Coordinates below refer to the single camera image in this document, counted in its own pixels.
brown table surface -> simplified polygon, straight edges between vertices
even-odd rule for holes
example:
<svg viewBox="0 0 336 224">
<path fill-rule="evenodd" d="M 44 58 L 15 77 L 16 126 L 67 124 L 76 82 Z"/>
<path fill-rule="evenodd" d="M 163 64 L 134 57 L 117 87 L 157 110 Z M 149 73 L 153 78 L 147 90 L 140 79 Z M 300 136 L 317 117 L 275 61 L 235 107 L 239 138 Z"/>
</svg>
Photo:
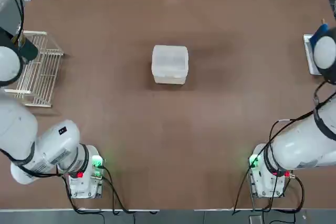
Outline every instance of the brown table surface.
<svg viewBox="0 0 336 224">
<path fill-rule="evenodd" d="M 131 209 L 233 207 L 273 122 L 312 108 L 321 78 L 309 74 L 302 35 L 322 18 L 335 25 L 328 0 L 32 0 L 25 14 L 25 29 L 49 32 L 67 54 L 53 109 L 34 111 L 39 132 L 76 122 Z M 185 85 L 154 83 L 155 45 L 188 48 Z M 20 185 L 4 156 L 0 170 L 0 208 L 71 207 L 61 179 Z M 306 208 L 336 206 L 335 173 L 297 172 Z M 275 207 L 298 204 L 292 185 Z M 111 208 L 111 194 L 76 204 Z M 238 207 L 251 208 L 247 183 Z"/>
</svg>

metal dish rack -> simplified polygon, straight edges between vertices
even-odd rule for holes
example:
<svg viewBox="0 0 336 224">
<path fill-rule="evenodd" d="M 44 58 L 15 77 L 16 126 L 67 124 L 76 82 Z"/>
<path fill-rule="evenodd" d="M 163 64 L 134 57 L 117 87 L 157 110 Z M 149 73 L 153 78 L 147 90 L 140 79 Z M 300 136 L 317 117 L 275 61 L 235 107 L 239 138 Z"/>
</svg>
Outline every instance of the metal dish rack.
<svg viewBox="0 0 336 224">
<path fill-rule="evenodd" d="M 37 48 L 38 55 L 24 65 L 20 78 L 5 92 L 26 106 L 51 108 L 57 72 L 64 55 L 62 49 L 44 31 L 24 31 Z"/>
</svg>

plastic container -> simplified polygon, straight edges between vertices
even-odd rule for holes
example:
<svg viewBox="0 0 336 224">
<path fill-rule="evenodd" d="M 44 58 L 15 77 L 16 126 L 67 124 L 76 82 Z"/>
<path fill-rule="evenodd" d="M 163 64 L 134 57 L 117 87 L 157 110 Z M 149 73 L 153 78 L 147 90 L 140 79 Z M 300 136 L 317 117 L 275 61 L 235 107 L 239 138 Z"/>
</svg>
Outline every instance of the plastic container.
<svg viewBox="0 0 336 224">
<path fill-rule="evenodd" d="M 152 55 L 156 83 L 184 84 L 188 75 L 188 50 L 181 46 L 156 45 Z"/>
</svg>

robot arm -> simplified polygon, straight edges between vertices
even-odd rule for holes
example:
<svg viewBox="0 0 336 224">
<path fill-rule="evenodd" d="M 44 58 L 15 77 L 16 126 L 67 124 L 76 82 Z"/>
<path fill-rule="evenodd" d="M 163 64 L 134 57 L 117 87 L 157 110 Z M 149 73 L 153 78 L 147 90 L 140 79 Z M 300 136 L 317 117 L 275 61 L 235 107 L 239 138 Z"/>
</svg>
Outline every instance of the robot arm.
<svg viewBox="0 0 336 224">
<path fill-rule="evenodd" d="M 8 0 L 0 0 L 0 10 Z M 13 178 L 29 184 L 47 177 L 56 166 L 69 174 L 73 198 L 95 198 L 101 192 L 102 159 L 97 149 L 80 144 L 77 126 L 65 120 L 37 137 L 36 118 L 1 87 L 15 82 L 23 69 L 23 60 L 9 35 L 0 30 L 0 151 L 10 161 Z"/>
<path fill-rule="evenodd" d="M 318 39 L 313 58 L 325 82 L 336 85 L 336 28 Z M 336 164 L 336 99 L 320 109 L 317 109 L 317 97 L 314 100 L 316 107 L 312 115 L 275 137 L 270 145 L 256 146 L 250 157 L 250 181 L 255 184 L 257 197 L 281 196 L 287 170 Z"/>
</svg>

green indicator light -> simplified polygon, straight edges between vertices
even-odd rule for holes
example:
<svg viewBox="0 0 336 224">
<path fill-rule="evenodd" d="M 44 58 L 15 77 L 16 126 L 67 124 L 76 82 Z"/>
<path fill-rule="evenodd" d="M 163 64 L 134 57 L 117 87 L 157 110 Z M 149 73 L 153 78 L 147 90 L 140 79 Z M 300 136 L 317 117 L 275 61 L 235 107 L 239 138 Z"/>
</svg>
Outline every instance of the green indicator light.
<svg viewBox="0 0 336 224">
<path fill-rule="evenodd" d="M 95 155 L 92 157 L 92 165 L 93 166 L 101 166 L 103 164 L 103 159 L 101 156 Z"/>
<path fill-rule="evenodd" d="M 258 155 L 257 154 L 251 155 L 251 157 L 249 158 L 249 162 L 251 168 L 258 167 Z"/>
</svg>

